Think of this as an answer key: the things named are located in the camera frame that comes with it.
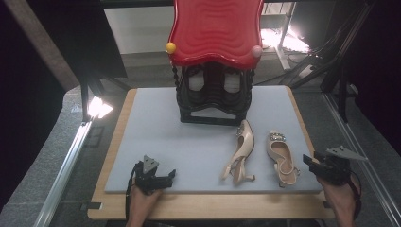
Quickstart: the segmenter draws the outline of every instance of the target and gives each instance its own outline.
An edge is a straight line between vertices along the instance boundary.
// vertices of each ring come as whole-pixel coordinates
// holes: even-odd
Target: red lid
[[[217,61],[240,69],[256,67],[263,0],[175,0],[174,5],[168,39],[176,46],[169,54],[173,65]]]

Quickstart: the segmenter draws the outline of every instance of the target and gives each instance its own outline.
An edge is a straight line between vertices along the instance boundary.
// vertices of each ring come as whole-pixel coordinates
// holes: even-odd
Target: high heel shoe
[[[295,184],[300,171],[294,164],[291,149],[286,143],[284,134],[278,131],[270,132],[268,154],[276,162],[274,168],[279,178],[280,187]]]
[[[254,175],[246,176],[245,174],[245,160],[251,154],[254,145],[252,129],[247,120],[241,121],[236,135],[238,136],[236,152],[224,168],[221,179],[225,180],[228,174],[231,173],[234,177],[234,184],[241,183],[244,180],[254,181]]]

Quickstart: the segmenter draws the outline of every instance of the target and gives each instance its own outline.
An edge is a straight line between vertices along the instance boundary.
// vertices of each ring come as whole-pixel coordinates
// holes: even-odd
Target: wooden table
[[[129,90],[112,142],[96,185],[92,202],[99,209],[89,209],[92,219],[125,219],[125,194],[104,191],[112,170],[126,123],[135,99],[136,90]],[[311,154],[314,151],[297,104],[288,94],[298,116]],[[324,208],[323,192],[319,194],[167,194],[158,200],[150,219],[252,219],[252,218],[334,218],[331,209]]]

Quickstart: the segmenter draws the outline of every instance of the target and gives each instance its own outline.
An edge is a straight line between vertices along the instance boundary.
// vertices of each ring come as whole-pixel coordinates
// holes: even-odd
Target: yellow knob
[[[166,44],[166,51],[167,51],[168,54],[173,54],[176,49],[177,49],[177,46],[174,43],[167,43]]]

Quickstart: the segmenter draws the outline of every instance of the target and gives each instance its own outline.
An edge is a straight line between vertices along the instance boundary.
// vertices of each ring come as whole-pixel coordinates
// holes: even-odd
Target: floor
[[[290,64],[295,67],[305,55],[290,53]],[[147,53],[138,55],[123,55],[128,77],[119,79],[132,88],[140,87],[173,87],[171,67],[165,53]],[[255,70],[254,86],[288,85],[297,80],[296,72],[286,73],[282,70],[275,53],[269,50],[264,53],[261,62]],[[320,92],[319,85],[324,75],[311,80],[303,86],[294,89],[301,115],[306,124],[309,136],[315,150],[336,147],[338,144],[362,148],[370,159],[369,164],[353,163],[354,171],[363,183],[363,207],[358,226],[399,226],[399,213],[392,221],[391,212],[397,213],[401,203],[401,179],[397,174],[401,170],[401,158],[390,144],[377,132],[363,116],[352,98],[347,100],[347,116],[349,123],[342,129],[337,118],[327,105],[325,97]],[[96,180],[103,164],[108,146],[112,139],[113,129],[124,102],[126,92],[107,80],[102,80],[106,93],[103,99],[114,106],[114,110],[102,119],[94,121],[83,148],[63,190],[60,203],[49,226],[124,226],[123,221],[92,220],[86,216],[87,205],[92,198]],[[0,226],[32,226],[43,208],[48,192],[63,164],[75,135],[81,125],[82,109],[80,88],[68,92],[63,101],[63,108],[58,122],[53,128],[41,153],[28,171],[23,181],[15,190],[9,203],[0,215]],[[382,183],[372,182],[380,179]],[[165,221],[164,224],[174,226],[286,226],[283,220],[236,220],[236,221]],[[325,222],[327,226],[335,226],[332,220]]]

